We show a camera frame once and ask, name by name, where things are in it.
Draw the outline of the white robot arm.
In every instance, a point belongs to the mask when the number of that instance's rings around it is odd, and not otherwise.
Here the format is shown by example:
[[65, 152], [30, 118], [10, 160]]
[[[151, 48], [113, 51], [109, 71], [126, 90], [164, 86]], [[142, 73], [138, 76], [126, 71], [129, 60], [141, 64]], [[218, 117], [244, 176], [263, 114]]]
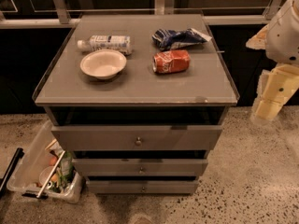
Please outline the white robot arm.
[[299, 89], [299, 0], [287, 0], [246, 47], [264, 49], [277, 63], [271, 71], [262, 71], [251, 109], [251, 121], [265, 125]]

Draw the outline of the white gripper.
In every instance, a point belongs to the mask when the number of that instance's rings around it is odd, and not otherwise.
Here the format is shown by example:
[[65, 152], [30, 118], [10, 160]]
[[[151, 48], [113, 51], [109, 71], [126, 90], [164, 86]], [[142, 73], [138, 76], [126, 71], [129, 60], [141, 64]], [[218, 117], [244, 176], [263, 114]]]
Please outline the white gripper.
[[[269, 25], [265, 25], [246, 42], [249, 49], [265, 49]], [[253, 123], [269, 123], [299, 89], [299, 66], [278, 63], [271, 71], [263, 70], [258, 82], [250, 120]]]

